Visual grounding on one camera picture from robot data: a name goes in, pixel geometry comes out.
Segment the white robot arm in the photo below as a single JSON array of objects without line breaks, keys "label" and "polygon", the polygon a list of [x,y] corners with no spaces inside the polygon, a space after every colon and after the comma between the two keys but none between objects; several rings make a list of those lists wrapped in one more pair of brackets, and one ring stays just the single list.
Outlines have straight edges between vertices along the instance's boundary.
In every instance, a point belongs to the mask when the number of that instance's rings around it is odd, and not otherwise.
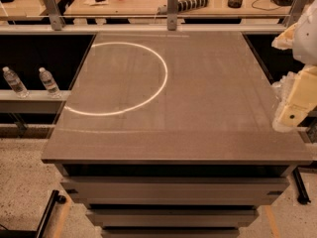
[{"label": "white robot arm", "polygon": [[293,58],[304,64],[300,72],[290,71],[272,85],[280,100],[272,128],[288,132],[317,107],[317,0],[271,45],[279,50],[292,49]]}]

